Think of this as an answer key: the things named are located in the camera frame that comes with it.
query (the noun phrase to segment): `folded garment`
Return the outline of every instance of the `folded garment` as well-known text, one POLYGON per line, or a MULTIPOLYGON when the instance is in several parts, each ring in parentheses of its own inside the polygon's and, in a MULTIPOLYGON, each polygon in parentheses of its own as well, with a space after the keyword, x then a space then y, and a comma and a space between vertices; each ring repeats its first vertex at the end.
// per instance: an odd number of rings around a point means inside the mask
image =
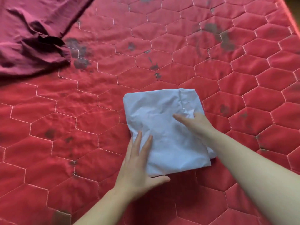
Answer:
POLYGON ((194 118, 194 112, 204 114, 195 90, 180 88, 127 93, 123 102, 133 139, 141 130, 142 147, 148 136, 153 136, 146 167, 150 176, 211 165, 210 158, 214 158, 215 153, 172 117, 174 113, 188 118, 194 118))

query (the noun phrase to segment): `person's left hand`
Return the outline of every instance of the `person's left hand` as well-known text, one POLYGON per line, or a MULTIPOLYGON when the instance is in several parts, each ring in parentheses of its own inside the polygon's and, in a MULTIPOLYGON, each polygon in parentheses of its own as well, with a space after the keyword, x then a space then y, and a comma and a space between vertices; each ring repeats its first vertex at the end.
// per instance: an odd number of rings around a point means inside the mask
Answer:
POLYGON ((131 138, 114 187, 117 192, 128 197, 129 201, 136 200, 150 189, 170 181, 168 176, 151 178, 147 175, 145 168, 152 145, 152 136, 149 136, 139 152, 141 139, 142 132, 137 134, 134 142, 131 138))

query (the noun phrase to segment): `maroon cloth fold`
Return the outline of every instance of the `maroon cloth fold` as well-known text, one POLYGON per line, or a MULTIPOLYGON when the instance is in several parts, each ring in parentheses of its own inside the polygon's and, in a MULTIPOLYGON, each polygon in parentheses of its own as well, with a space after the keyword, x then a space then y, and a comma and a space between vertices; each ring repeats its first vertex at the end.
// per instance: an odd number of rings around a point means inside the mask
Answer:
POLYGON ((0 76, 33 75, 66 65, 62 41, 93 0, 0 0, 0 76))

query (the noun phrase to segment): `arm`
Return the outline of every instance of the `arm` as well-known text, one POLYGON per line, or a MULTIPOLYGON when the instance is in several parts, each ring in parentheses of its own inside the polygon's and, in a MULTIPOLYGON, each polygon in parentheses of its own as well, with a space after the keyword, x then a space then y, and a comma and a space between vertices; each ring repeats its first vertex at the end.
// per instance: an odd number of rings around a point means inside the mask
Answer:
POLYGON ((300 176, 217 131, 204 115, 194 115, 195 119, 173 116, 214 150, 272 224, 299 224, 300 176))
POLYGON ((129 142, 125 159, 113 189, 96 203, 74 225, 115 225, 122 217, 128 204, 144 195, 150 189, 170 181, 167 176, 150 178, 145 170, 152 136, 140 150, 142 133, 129 142))

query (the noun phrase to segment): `forearm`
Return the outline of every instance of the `forearm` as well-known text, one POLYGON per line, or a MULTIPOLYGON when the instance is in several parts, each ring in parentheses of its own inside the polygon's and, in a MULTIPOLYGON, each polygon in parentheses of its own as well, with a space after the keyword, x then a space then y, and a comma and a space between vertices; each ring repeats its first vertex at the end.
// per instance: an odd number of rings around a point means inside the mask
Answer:
POLYGON ((128 204, 126 196, 112 189, 74 225, 116 225, 128 204))
POLYGON ((215 132, 209 145, 246 194, 274 225, 300 221, 300 176, 229 136, 215 132))

